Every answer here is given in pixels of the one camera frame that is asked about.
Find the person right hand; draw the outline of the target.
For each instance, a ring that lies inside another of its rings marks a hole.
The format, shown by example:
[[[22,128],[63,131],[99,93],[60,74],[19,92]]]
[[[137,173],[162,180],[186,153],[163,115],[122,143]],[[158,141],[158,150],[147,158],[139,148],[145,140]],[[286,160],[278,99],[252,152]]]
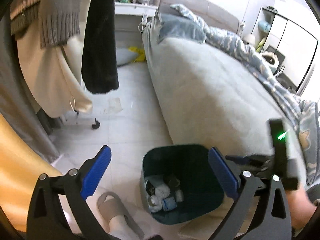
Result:
[[[285,193],[290,210],[291,225],[295,230],[301,230],[311,219],[317,206],[310,201],[303,186],[294,191],[285,191]]]

